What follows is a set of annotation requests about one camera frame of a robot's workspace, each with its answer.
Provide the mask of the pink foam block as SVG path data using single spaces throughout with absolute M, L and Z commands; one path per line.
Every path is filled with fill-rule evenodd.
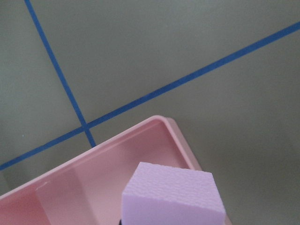
M 140 162 L 122 192 L 123 225 L 223 225 L 213 174 Z

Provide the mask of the pink plastic bin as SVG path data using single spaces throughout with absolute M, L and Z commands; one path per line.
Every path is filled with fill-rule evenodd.
M 140 162 L 200 170 L 175 120 L 155 115 L 0 198 L 3 225 L 117 225 Z

